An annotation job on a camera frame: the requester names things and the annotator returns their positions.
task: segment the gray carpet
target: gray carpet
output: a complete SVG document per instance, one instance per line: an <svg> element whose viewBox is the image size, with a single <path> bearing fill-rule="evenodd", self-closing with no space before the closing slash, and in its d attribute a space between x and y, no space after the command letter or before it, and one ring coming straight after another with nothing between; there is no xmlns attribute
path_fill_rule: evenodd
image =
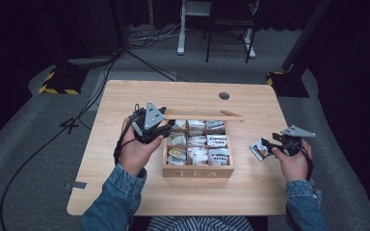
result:
<svg viewBox="0 0 370 231"><path fill-rule="evenodd" d="M102 71L98 76L97 83L95 84L95 88L92 91L92 98L96 98L94 103L89 107L89 111L97 111L98 106L100 106L101 98L103 96L101 86L103 83L104 78L106 77L107 71ZM108 81L110 80L147 80L147 81L168 81L167 77L161 75L158 72L142 72L142 71L110 71L110 74L107 78Z"/></svg>
<svg viewBox="0 0 370 231"><path fill-rule="evenodd" d="M224 50L216 46L206 63L202 34L201 30L187 34L184 56L176 55L177 38L132 51L190 82L266 84L265 74L280 70L300 31L259 31L254 43L256 58L248 64L244 63L246 53L242 45ZM104 68L90 70L80 95L38 93L51 67L31 80L32 98L0 132L0 199L16 170L61 131L62 122L76 117L91 99ZM144 78L144 72L152 70L124 53L113 66L111 78L118 78L118 72L131 73L136 76L133 78L141 73ZM330 230L370 230L370 205L364 188L326 122L314 77L306 72L303 80L309 98L279 98L278 101L288 125L294 124L317 134L317 138L309 140L314 153L313 178L318 183L315 188L323 191L321 208ZM87 111L82 121L91 127L95 114L96 111ZM77 175L90 130L80 121L77 124L79 127L70 135L63 132L47 145L14 179L4 203L8 230L78 229L79 218L66 212L69 189L65 186ZM269 217L269 230L286 229L284 216Z"/></svg>

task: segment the denim jacket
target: denim jacket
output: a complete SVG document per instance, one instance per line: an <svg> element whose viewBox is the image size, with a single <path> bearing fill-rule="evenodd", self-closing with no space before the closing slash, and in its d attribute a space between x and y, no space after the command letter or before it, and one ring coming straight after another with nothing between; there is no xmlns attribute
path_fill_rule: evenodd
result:
<svg viewBox="0 0 370 231"><path fill-rule="evenodd" d="M81 230L127 230L137 212L146 180L143 168L137 177L117 165L103 184L100 196L81 218ZM319 209L321 192L307 181L292 181L287 187L287 224L289 230L327 230Z"/></svg>

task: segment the striped shirt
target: striped shirt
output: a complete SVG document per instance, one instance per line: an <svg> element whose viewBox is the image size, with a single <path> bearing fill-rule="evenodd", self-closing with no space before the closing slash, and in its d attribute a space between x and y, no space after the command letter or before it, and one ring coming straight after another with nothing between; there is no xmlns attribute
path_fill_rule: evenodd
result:
<svg viewBox="0 0 370 231"><path fill-rule="evenodd" d="M253 228L245 217L152 217L148 231L220 231Z"/></svg>

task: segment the black cable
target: black cable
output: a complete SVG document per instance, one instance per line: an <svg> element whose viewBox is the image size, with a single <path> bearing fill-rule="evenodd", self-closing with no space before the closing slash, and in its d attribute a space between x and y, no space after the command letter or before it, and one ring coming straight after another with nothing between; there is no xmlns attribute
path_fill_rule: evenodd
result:
<svg viewBox="0 0 370 231"><path fill-rule="evenodd" d="M83 122L83 120L82 120L82 117L81 117L81 116L79 117L79 121L80 121L80 123L81 123L81 124L83 124L83 126L85 126L87 129L92 130L92 128L91 128L91 127L89 127L86 123L84 123L84 122Z"/></svg>
<svg viewBox="0 0 370 231"><path fill-rule="evenodd" d="M307 150L305 150L304 147L302 147L301 145L300 146L296 145L296 146L300 149L300 151L302 151L302 153L305 157L305 160L307 161L307 177L306 177L306 180L310 180L311 174L312 174L312 171L313 171L313 168L314 168L312 160L311 160L310 156L308 155Z"/></svg>
<svg viewBox="0 0 370 231"><path fill-rule="evenodd" d="M169 33L170 32L175 32L175 31L178 31L179 30L179 25L180 24L174 26L171 29L167 29L167 30L164 30L164 31L163 30L159 30L157 34L153 34L153 32L155 30L152 30L147 36L144 36L144 34L142 32L132 32L134 34L140 33L141 36L140 37L130 38L128 40L128 41L131 42L129 44L129 47L132 48L132 49L148 48L148 47L152 46L153 44L155 44L158 41L165 41L165 40L171 39L172 37L179 36L179 34L173 34L173 35L170 35L169 36ZM142 41L143 44L142 45L133 44L133 43L138 42L138 41Z"/></svg>
<svg viewBox="0 0 370 231"><path fill-rule="evenodd" d="M137 141L138 139L139 139L140 137L137 137L137 138L134 138L133 140L131 140L131 141L127 141L125 144L123 144L122 146L121 146L121 148L123 148L124 146L126 146L127 144L129 144L130 142L132 142L132 141Z"/></svg>
<svg viewBox="0 0 370 231"><path fill-rule="evenodd" d="M147 61L143 60L142 58L138 57L137 55L135 55L134 53L132 53L132 52L131 52L131 51L129 51L128 49L124 48L124 50L125 50L125 52L126 52L128 55L130 55L130 56L132 56L132 57L136 58L137 60L141 61L143 64L145 64L145 65L147 65L148 67L150 67L151 69L153 69L153 70L157 71L158 73L160 73L161 75L163 75L163 76L165 76L166 78L170 79L171 81L176 82L173 78L171 78L170 76L168 76L168 75L167 75L167 74L165 74L164 72L167 72L168 74L170 74L170 75L172 75L172 76L175 76L175 77L176 77L176 78L178 78L178 79L181 79L181 80L183 80L183 81L185 81L185 82L188 82L188 80L186 80L186 79L184 79L184 78L181 78L181 77L179 77L179 76L177 76L177 75L175 75L175 74L173 74L173 73L170 73L169 71L167 71L167 70L165 70L165 69L163 69L163 68L161 68L161 67L159 67L159 66L157 66L157 65L155 65L155 64L151 64L151 63L149 63L149 62L147 62Z"/></svg>
<svg viewBox="0 0 370 231"><path fill-rule="evenodd" d="M59 5L60 9L62 10L62 13L65 15L65 17L67 19L67 22L70 25L71 29L73 30L74 34L76 34L77 38L83 43L84 46L86 46L86 48L88 48L89 50L91 50L93 53L95 53L97 55L109 55L109 56L114 55L114 53L102 53L102 52L98 52L97 50L92 49L89 45L87 45L87 43L80 36L80 33L77 31L77 29L74 26L73 22L71 21L70 17L68 16L65 8L62 6L62 4L59 2L59 0L56 0L56 2Z"/></svg>
<svg viewBox="0 0 370 231"><path fill-rule="evenodd" d="M90 63L87 63L87 64L72 64L72 65L76 66L78 68L91 69L91 68L97 68L97 67L101 67L101 66L110 64L112 61L113 61L113 57L110 57L110 59L105 60L105 61L90 62Z"/></svg>
<svg viewBox="0 0 370 231"><path fill-rule="evenodd" d="M135 140L135 139L131 140L131 141L121 145L122 140L124 139L125 134L127 134L127 131L130 128L131 124L134 122L134 119L135 119L135 115L133 114L131 117L129 117L129 121L125 125L124 131L122 131L121 135L119 135L119 141L117 141L117 145L116 145L116 148L114 149L114 155L113 155L115 165L117 165L119 163L119 157L121 155L122 147Z"/></svg>
<svg viewBox="0 0 370 231"><path fill-rule="evenodd" d="M13 182L13 180L16 178L16 176L19 174L19 172L35 157L37 156L47 145L49 145L51 142L53 142L55 139L57 139L66 129L68 129L70 126L72 126L74 124L74 122L79 119L88 109L89 107L91 107L94 102L98 99L98 97L101 95L100 93L102 92L102 90L104 89L105 87L105 83L107 82L107 79L108 79L108 76L110 74L110 70L112 68L112 66L114 65L114 63L116 62L117 58L119 57L119 55L116 55L114 58L113 58L113 62L109 65L109 68L108 68L108 71L107 71L107 74L104 76L104 80L101 84L101 88L97 91L97 96L95 97L95 100L94 97L92 97L92 99L89 100L89 102L83 107L83 109L80 111L79 115L76 117L76 118L73 118L72 121L69 123L68 126L65 126L60 132L58 132L54 137L52 137L48 142L46 142L42 147L40 147L38 149L38 151L36 151L34 154L32 154L32 156L30 156L26 162L24 162L22 164L22 166L15 172L15 174L13 175L13 177L11 178L11 180L8 182L5 190L4 190L4 193L2 194L2 197L1 197L1 201L0 201L0 223L1 223L1 227L2 227L2 230L4 231L7 231L7 228L6 228L6 225L5 225L5 220L4 220L4 214L3 214L3 210L4 210L4 202L5 202L5 198L6 198L6 195L8 193L8 190Z"/></svg>
<svg viewBox="0 0 370 231"><path fill-rule="evenodd" d="M7 228L5 226L5 221L4 221L4 213L3 213L3 210L4 210L4 202L5 202L5 197L8 193L8 190L9 190L9 187L11 186L14 178L16 178L16 176L19 174L19 172L36 156L38 155L48 144L50 144L51 142L53 142L56 138L58 138L66 129L68 128L68 126L64 127L60 132L58 132L52 139L50 139L47 143L45 143L41 148L38 149L38 151L36 151L32 156L30 156L28 158L28 160L26 160L25 163L23 163L23 165L16 171L16 173L13 175L12 179L10 180L10 182L7 184L5 190L4 190L4 193L2 194L2 197L1 197L1 202L0 202L0 222L1 222L1 227L4 231L7 231Z"/></svg>

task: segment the wooden box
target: wooden box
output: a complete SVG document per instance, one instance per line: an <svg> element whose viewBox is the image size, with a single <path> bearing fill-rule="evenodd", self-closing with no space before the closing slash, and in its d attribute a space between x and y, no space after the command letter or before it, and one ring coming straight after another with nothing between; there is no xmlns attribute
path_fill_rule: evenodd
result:
<svg viewBox="0 0 370 231"><path fill-rule="evenodd" d="M201 112L201 111L174 111L167 110L165 113L165 120L177 119L184 120L185 126L182 128L172 128L172 133L183 133L185 135L185 145L177 145L171 143L171 138L164 139L164 153L163 153L163 176L164 177L197 177L197 178L229 178L234 170L233 164L233 154L231 151L231 143L228 135L228 126L227 122L230 120L240 120L243 121L244 118L240 115L236 115L229 111L219 111L219 112ZM194 129L190 126L190 121L192 120L201 120L205 122L204 128ZM224 129L208 129L206 127L206 121L222 121L224 123ZM206 137L206 143L195 145L189 142L189 138L194 136L195 133ZM208 144L208 138L211 136L207 135L226 135L226 144L223 147L211 146ZM226 148L228 150L228 159L225 165L223 166L212 166L211 158L208 158L208 163L205 166L194 165L193 160L190 156L188 148L201 147L205 148L208 152L211 149ZM170 157L169 151L172 149L182 150L186 152L186 164L184 166L171 165L168 162Z"/></svg>

